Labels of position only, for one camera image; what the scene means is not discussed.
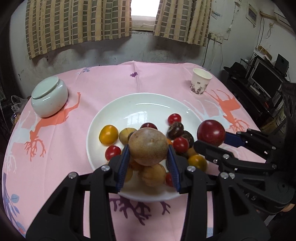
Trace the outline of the person's right hand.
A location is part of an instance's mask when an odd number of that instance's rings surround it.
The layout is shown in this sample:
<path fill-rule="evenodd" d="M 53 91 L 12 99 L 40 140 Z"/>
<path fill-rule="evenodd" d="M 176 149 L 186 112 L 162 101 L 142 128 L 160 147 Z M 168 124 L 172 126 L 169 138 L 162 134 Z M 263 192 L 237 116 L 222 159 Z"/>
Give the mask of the person's right hand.
<path fill-rule="evenodd" d="M 294 204 L 292 204 L 292 203 L 290 203 L 290 204 L 288 204 L 283 210 L 282 210 L 282 212 L 288 212 L 288 211 L 290 211 L 292 208 L 294 208 Z"/>

